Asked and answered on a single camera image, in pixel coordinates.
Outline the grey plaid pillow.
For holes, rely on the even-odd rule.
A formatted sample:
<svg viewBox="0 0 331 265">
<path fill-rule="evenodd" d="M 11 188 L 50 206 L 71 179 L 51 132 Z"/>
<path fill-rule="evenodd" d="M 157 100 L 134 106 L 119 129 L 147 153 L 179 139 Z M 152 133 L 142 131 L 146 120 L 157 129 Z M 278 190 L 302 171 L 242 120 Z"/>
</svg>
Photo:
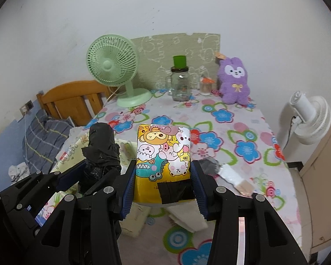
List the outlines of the grey plaid pillow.
<svg viewBox="0 0 331 265">
<path fill-rule="evenodd" d="M 72 128 L 70 120 L 53 118 L 43 109 L 36 113 L 23 137 L 23 158 L 31 174 L 51 171 Z"/>
</svg>

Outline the white standing fan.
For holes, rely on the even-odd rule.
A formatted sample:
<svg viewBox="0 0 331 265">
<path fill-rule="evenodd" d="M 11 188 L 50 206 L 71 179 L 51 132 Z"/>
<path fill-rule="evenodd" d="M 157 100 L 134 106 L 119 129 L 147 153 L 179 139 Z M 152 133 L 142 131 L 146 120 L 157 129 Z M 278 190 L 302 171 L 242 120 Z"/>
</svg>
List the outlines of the white standing fan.
<svg viewBox="0 0 331 265">
<path fill-rule="evenodd" d="M 318 143 L 331 127 L 331 108 L 322 96 L 307 97 L 302 91 L 296 91 L 289 100 L 293 110 L 288 136 L 283 148 L 292 135 L 303 145 Z"/>
</svg>

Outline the yellow cartoon tissue pack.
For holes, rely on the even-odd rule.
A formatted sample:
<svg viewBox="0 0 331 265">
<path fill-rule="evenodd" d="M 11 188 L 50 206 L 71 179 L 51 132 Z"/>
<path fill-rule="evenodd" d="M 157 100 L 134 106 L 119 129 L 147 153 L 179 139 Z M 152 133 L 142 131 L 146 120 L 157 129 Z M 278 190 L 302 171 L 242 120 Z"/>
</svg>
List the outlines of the yellow cartoon tissue pack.
<svg viewBox="0 0 331 265">
<path fill-rule="evenodd" d="M 137 133 L 134 201 L 158 206 L 194 199 L 190 130 L 142 124 Z"/>
</svg>

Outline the glass jar green lid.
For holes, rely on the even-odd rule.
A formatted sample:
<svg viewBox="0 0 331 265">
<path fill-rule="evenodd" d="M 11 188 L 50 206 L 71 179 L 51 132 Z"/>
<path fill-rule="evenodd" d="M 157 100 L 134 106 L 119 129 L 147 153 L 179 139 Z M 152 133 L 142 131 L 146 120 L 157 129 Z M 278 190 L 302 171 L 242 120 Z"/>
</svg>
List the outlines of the glass jar green lid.
<svg viewBox="0 0 331 265">
<path fill-rule="evenodd" d="M 190 100 L 191 84 L 189 81 L 189 67 L 186 56 L 184 55 L 173 56 L 169 90 L 174 101 L 186 102 Z"/>
</svg>

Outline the cream birthday-print storage box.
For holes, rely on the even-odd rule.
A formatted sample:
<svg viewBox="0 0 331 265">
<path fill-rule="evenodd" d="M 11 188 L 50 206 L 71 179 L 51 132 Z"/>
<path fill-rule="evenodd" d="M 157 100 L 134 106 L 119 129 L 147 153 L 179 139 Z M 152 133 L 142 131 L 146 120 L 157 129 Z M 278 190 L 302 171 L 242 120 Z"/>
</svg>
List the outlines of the cream birthday-print storage box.
<svg viewBox="0 0 331 265">
<path fill-rule="evenodd" d="M 130 161 L 136 158 L 137 144 L 123 139 L 115 139 L 115 141 L 120 146 L 119 157 L 122 168 L 121 173 L 125 174 Z M 75 164 L 84 160 L 85 157 L 82 153 L 82 149 L 87 147 L 88 143 L 89 137 L 88 134 L 85 133 L 74 144 L 71 144 L 69 147 L 66 147 L 64 151 L 57 154 L 57 163 L 52 170 L 54 172 L 59 171 L 63 173 Z M 54 209 L 67 194 L 76 194 L 77 197 L 82 196 L 79 192 L 78 184 L 73 185 L 67 191 L 54 193 L 35 218 L 40 226 L 44 225 Z M 122 234 L 134 238 L 138 237 L 149 214 L 150 207 L 137 205 L 135 203 L 132 204 L 129 214 L 126 216 L 125 220 L 120 222 Z"/>
</svg>

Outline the floral tablecloth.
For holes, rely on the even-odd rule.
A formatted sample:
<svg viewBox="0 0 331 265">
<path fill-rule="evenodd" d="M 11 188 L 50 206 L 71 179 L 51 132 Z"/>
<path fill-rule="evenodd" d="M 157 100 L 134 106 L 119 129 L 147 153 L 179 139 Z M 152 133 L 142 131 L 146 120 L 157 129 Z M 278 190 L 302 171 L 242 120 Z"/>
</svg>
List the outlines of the floral tablecloth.
<svg viewBox="0 0 331 265">
<path fill-rule="evenodd" d="M 283 219 L 297 242 L 302 241 L 301 220 L 292 175 L 277 139 L 254 101 L 226 105 L 217 93 L 193 93 L 187 102 L 175 102 L 165 90 L 153 90 L 145 104 L 121 108 L 106 104 L 90 120 L 107 123 L 121 147 L 122 167 L 134 156 L 137 130 L 142 124 L 178 125 L 191 133 L 193 159 L 212 157 L 228 164 L 264 195 Z M 206 264 L 214 223 L 190 232 L 171 222 L 166 208 L 152 208 L 142 217 L 136 237 L 119 238 L 123 264 Z"/>
</svg>

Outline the purple plush bunny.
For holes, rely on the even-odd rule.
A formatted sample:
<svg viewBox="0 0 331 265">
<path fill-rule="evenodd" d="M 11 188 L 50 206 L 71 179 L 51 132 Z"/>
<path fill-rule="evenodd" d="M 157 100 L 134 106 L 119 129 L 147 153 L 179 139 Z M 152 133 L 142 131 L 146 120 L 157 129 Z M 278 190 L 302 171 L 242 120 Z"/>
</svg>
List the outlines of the purple plush bunny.
<svg viewBox="0 0 331 265">
<path fill-rule="evenodd" d="M 248 72 L 238 57 L 219 59 L 219 92 L 225 104 L 249 104 Z"/>
</svg>

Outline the beige cabinet door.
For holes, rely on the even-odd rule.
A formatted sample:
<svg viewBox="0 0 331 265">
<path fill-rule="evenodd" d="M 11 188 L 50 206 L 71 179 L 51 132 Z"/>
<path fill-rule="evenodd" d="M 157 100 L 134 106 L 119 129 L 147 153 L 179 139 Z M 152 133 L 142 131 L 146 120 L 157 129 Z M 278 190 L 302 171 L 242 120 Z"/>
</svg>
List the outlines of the beige cabinet door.
<svg viewBox="0 0 331 265">
<path fill-rule="evenodd" d="M 300 172 L 310 209 L 311 253 L 331 245 L 331 127 Z"/>
</svg>

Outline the wall socket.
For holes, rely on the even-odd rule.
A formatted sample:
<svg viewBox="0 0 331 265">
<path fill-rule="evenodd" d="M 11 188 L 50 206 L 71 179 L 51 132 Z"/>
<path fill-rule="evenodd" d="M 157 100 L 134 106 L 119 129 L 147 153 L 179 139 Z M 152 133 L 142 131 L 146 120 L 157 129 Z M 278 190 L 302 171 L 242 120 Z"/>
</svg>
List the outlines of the wall socket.
<svg viewBox="0 0 331 265">
<path fill-rule="evenodd" d="M 32 108 L 34 107 L 33 102 L 29 100 L 27 103 L 25 103 L 19 110 L 23 116 L 27 114 Z"/>
</svg>

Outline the cotton swab container orange lid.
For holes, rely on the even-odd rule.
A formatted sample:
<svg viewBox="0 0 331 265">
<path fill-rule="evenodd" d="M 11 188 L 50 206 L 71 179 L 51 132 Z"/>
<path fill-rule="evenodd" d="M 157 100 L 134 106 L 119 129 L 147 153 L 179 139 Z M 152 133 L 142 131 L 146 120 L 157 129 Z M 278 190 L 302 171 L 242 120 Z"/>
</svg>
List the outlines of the cotton swab container orange lid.
<svg viewBox="0 0 331 265">
<path fill-rule="evenodd" d="M 200 78 L 200 94 L 203 96 L 209 96 L 212 92 L 214 80 L 209 77 Z"/>
</svg>

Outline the grey drawstring pouch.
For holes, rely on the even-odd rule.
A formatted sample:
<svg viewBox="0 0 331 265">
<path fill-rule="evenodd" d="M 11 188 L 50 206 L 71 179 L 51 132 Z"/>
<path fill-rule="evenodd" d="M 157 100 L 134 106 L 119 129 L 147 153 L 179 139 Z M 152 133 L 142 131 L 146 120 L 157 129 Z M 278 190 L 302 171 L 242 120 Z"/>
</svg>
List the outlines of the grey drawstring pouch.
<svg viewBox="0 0 331 265">
<path fill-rule="evenodd" d="M 221 165 L 213 157 L 206 157 L 198 162 L 206 175 L 216 176 L 221 169 Z"/>
</svg>

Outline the green desk fan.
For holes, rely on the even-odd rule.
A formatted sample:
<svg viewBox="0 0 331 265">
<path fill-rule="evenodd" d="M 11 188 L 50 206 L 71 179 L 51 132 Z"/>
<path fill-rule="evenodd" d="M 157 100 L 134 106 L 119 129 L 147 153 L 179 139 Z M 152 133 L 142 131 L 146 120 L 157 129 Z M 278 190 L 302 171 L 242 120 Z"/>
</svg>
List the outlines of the green desk fan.
<svg viewBox="0 0 331 265">
<path fill-rule="evenodd" d="M 139 57 L 134 43 L 120 35 L 103 35 L 92 42 L 86 56 L 87 69 L 102 85 L 125 87 L 117 97 L 123 108 L 148 102 L 152 94 L 148 89 L 134 88 L 133 78 L 139 67 Z"/>
</svg>

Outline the white and beige sock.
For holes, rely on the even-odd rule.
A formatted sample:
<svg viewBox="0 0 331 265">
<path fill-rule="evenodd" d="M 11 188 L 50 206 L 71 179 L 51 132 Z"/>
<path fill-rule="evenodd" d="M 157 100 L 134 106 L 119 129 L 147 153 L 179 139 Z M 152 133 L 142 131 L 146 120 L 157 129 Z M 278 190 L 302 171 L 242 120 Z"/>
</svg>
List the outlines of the white and beige sock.
<svg viewBox="0 0 331 265">
<path fill-rule="evenodd" d="M 223 164 L 219 167 L 218 175 L 227 183 L 231 184 L 242 196 L 251 197 L 255 191 L 254 186 L 242 178 L 228 164 Z"/>
</svg>

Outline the white folded towel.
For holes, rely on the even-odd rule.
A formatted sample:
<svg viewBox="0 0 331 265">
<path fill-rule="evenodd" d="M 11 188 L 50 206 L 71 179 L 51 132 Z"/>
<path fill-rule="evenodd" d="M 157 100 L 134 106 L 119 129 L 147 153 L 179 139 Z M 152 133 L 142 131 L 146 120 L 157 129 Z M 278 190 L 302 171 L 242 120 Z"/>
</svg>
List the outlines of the white folded towel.
<svg viewBox="0 0 331 265">
<path fill-rule="evenodd" d="M 207 221 L 200 213 L 197 202 L 179 203 L 174 206 L 167 207 L 170 218 L 179 226 L 183 227 L 191 233 L 202 231 L 208 228 Z"/>
</svg>

